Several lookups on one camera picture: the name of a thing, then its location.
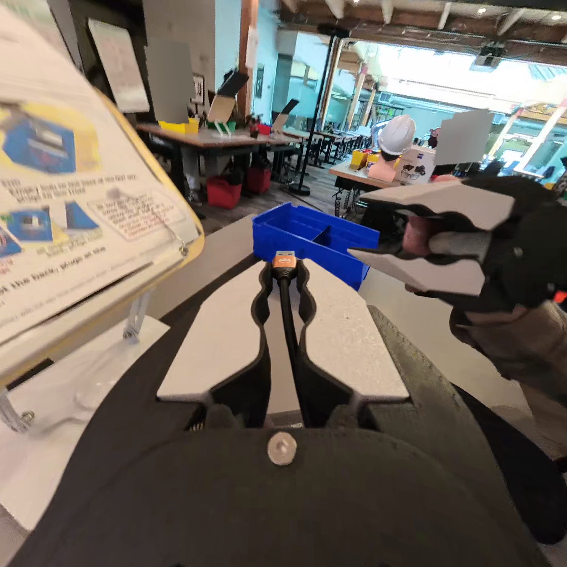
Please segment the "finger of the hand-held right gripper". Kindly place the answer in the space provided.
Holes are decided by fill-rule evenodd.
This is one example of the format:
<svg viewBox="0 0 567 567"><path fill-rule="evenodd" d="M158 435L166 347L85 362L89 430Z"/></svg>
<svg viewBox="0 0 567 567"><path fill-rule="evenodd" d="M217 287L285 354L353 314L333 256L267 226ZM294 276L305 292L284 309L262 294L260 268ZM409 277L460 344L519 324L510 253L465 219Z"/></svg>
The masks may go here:
<svg viewBox="0 0 567 567"><path fill-rule="evenodd" d="M508 220L515 199L460 181L387 187L366 192L361 200L368 206L390 209L403 216L457 216L475 229L492 231Z"/></svg>
<svg viewBox="0 0 567 567"><path fill-rule="evenodd" d="M481 266L472 259L439 265L425 258L401 259L370 249L350 248L348 253L376 271L421 292L479 296L485 284Z"/></svg>

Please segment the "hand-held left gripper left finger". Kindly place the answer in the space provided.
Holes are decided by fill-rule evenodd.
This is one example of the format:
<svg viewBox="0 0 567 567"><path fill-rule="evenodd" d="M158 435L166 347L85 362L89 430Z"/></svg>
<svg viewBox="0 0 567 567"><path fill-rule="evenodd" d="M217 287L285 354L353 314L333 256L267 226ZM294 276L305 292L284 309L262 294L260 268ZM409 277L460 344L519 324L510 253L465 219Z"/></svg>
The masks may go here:
<svg viewBox="0 0 567 567"><path fill-rule="evenodd" d="M157 398L225 405L245 427L261 428L271 393L264 328L271 292L272 266L260 262L216 289L198 310Z"/></svg>

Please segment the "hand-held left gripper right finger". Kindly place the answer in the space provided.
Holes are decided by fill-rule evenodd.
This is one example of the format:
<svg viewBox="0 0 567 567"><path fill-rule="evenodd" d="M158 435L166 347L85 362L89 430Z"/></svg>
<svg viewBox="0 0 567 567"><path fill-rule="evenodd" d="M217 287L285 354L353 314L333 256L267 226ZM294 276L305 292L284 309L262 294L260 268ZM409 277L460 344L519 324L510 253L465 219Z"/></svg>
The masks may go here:
<svg viewBox="0 0 567 567"><path fill-rule="evenodd" d="M340 405L358 416L368 405L410 399L366 301L312 259L297 272L303 328L296 354L297 391L307 426L323 427Z"/></svg>

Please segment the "blue plastic bin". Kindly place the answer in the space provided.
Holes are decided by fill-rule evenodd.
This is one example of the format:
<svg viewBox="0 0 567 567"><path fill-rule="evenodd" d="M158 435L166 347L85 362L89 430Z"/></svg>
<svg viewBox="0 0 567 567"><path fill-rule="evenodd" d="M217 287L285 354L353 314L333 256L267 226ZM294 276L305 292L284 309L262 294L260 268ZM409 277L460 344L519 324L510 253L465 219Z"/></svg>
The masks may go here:
<svg viewBox="0 0 567 567"><path fill-rule="evenodd" d="M350 248L376 249L379 232L287 202L252 219L253 254L266 262L278 251L311 259L347 285L359 290L369 267L349 254Z"/></svg>

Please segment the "person's right forearm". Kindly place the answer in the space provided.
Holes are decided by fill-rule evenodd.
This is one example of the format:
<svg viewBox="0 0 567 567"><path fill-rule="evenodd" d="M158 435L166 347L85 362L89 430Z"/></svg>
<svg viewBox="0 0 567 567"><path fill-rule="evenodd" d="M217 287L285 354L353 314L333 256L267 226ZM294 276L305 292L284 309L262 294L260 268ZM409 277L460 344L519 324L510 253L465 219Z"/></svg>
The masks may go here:
<svg viewBox="0 0 567 567"><path fill-rule="evenodd" d="M454 307L450 329L519 383L537 431L554 457L566 459L566 312L552 301L512 312Z"/></svg>

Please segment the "person's right hand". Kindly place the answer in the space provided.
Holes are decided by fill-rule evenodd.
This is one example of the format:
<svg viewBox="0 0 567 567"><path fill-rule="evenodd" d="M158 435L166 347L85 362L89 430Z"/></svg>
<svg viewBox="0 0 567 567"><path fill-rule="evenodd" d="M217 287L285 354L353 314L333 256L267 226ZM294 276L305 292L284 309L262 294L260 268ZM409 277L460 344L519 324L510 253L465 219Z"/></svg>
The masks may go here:
<svg viewBox="0 0 567 567"><path fill-rule="evenodd" d="M432 253L429 247L429 240L437 231L435 219L410 216L402 239L402 251L421 258L429 256Z"/></svg>

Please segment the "white cardboard box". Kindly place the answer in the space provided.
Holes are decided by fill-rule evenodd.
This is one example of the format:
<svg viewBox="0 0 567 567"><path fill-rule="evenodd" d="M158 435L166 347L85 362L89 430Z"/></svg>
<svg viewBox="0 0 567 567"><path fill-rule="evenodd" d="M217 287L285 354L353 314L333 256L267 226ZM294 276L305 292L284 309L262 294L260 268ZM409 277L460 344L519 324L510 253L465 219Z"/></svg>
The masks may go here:
<svg viewBox="0 0 567 567"><path fill-rule="evenodd" d="M413 145L400 157L393 181L401 185L428 183L434 170L435 156L436 149Z"/></svg>

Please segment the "white hard hat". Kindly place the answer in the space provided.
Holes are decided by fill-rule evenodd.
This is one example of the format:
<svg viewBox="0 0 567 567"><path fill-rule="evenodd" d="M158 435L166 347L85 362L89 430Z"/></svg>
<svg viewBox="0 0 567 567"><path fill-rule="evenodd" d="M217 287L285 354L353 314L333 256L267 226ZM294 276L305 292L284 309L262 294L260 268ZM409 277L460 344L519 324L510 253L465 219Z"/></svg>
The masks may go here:
<svg viewBox="0 0 567 567"><path fill-rule="evenodd" d="M399 158L411 149L415 129L416 124L410 115L394 117L378 135L379 150L389 159Z"/></svg>

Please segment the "wooden work table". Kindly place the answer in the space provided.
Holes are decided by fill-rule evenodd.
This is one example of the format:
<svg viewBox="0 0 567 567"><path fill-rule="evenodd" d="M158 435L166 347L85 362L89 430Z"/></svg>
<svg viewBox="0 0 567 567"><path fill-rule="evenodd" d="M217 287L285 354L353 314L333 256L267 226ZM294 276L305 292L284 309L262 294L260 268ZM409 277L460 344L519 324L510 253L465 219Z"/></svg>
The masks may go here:
<svg viewBox="0 0 567 567"><path fill-rule="evenodd" d="M203 159L205 178L219 175L222 168L218 160L225 157L250 156L260 149L273 152L291 152L298 139L286 134L259 134L257 138L248 131L236 131L230 136L205 129L196 134L178 133L162 129L158 125L138 124L136 126L143 141L149 142L154 136L172 147L171 180L186 200L190 200L190 182L195 180L195 189L201 187L200 160Z"/></svg>
<svg viewBox="0 0 567 567"><path fill-rule="evenodd" d="M365 170L353 170L349 162L342 162L332 166L328 173L335 178L334 213L338 218L348 219L364 212L366 204L359 204L364 193L383 188L394 187L394 183L387 183L368 177Z"/></svg>

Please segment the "black pole stand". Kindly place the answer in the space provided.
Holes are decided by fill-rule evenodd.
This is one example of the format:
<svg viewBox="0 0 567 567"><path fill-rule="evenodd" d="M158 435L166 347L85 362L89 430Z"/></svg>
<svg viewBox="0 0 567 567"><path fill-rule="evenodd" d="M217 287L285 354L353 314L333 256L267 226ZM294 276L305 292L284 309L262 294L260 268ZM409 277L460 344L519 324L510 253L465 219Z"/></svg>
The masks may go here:
<svg viewBox="0 0 567 567"><path fill-rule="evenodd" d="M350 34L351 34L351 32L349 30L340 26L338 23L319 24L317 26L317 31L320 35L328 36L330 40L329 40L329 45L328 45L328 49L327 49L327 55L325 57L324 68L323 68L323 72L322 72L322 79L321 79L321 84L320 84L319 92L318 92L317 99L316 99L315 110L314 110L313 117L311 119L311 127L309 129L309 136L308 136L308 139L307 139L306 152L305 152L305 156L302 158L302 167L301 167L301 173L300 173L299 181L297 183L290 183L287 186L289 192L296 197L304 197L304 196L310 195L310 188L308 188L308 186L304 185L304 178L305 178L305 175L306 175L306 169L307 169L307 165L308 165L308 161L309 161L309 153L310 153L311 146L312 146L312 143L313 143L313 139L314 139L314 136L315 136L316 123L317 123L319 113L320 113L320 107L321 107L321 103L322 103L322 95L323 95L324 89L325 89L325 87L328 83L328 78L329 78L329 73L330 73L331 56L332 56L332 53L333 53L333 49L334 49L335 45L337 44L337 41L341 40L341 39L346 39L346 38L350 37Z"/></svg>

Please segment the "red plastic bin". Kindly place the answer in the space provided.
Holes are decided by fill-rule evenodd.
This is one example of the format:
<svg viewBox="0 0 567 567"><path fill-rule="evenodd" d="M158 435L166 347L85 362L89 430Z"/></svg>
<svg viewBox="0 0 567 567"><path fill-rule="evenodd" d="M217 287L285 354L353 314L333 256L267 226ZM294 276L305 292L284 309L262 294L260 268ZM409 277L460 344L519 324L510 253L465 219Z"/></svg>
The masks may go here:
<svg viewBox="0 0 567 567"><path fill-rule="evenodd" d="M210 207L232 210L240 201L242 182L232 183L224 176L210 177L206 183L207 203Z"/></svg>

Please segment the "white stand base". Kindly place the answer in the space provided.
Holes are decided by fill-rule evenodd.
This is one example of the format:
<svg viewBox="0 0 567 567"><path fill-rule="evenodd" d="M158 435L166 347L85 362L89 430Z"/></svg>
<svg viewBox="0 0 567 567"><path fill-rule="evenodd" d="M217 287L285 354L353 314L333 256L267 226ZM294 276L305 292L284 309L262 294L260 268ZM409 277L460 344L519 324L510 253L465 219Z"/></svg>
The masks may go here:
<svg viewBox="0 0 567 567"><path fill-rule="evenodd" d="M13 390L1 391L1 506L26 531L53 499L90 419L168 326L147 317L150 293L124 327L106 330Z"/></svg>

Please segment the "black wrist rest pad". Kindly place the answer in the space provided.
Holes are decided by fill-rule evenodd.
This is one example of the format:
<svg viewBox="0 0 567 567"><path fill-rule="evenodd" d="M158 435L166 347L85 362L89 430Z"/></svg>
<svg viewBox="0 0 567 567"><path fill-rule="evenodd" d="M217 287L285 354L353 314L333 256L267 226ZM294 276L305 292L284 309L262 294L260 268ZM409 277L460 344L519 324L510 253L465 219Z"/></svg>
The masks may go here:
<svg viewBox="0 0 567 567"><path fill-rule="evenodd" d="M452 384L474 416L523 523L541 544L566 536L566 483L558 465L527 436L459 386Z"/></svg>

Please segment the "printed instruction sheet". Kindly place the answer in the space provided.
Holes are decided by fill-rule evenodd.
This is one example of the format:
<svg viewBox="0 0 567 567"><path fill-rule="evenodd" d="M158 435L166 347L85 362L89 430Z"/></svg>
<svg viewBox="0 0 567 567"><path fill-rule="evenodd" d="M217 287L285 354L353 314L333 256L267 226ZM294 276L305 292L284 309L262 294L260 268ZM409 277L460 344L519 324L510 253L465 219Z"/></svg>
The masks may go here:
<svg viewBox="0 0 567 567"><path fill-rule="evenodd" d="M202 235L116 107L1 6L1 343Z"/></svg>

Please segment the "yellow plastic bin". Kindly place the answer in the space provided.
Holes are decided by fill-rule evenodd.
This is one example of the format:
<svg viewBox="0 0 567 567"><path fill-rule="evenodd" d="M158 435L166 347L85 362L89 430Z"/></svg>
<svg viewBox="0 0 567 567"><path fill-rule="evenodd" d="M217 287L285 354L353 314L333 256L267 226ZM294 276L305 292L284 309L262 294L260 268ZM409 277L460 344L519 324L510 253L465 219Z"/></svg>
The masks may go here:
<svg viewBox="0 0 567 567"><path fill-rule="evenodd" d="M160 128L164 131L186 135L198 134L200 130L200 119L189 117L184 123L168 123L158 121Z"/></svg>

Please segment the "wooden column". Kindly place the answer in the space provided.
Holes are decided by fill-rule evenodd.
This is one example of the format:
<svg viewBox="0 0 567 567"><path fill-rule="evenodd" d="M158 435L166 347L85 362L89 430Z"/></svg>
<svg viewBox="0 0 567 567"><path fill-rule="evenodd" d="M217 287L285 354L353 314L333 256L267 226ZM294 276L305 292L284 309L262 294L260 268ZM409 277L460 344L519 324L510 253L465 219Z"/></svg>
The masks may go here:
<svg viewBox="0 0 567 567"><path fill-rule="evenodd" d="M258 50L259 1L241 1L238 71L247 82L237 94L237 107L244 117L251 113L254 73Z"/></svg>

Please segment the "white easel board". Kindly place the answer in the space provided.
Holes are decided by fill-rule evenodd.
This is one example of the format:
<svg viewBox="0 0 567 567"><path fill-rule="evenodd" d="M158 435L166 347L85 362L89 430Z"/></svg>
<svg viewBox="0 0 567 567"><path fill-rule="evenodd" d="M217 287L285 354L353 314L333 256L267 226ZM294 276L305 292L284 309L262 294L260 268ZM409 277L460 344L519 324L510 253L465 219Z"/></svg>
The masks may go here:
<svg viewBox="0 0 567 567"><path fill-rule="evenodd" d="M88 27L117 108L147 113L150 103L129 32L117 25L88 19Z"/></svg>

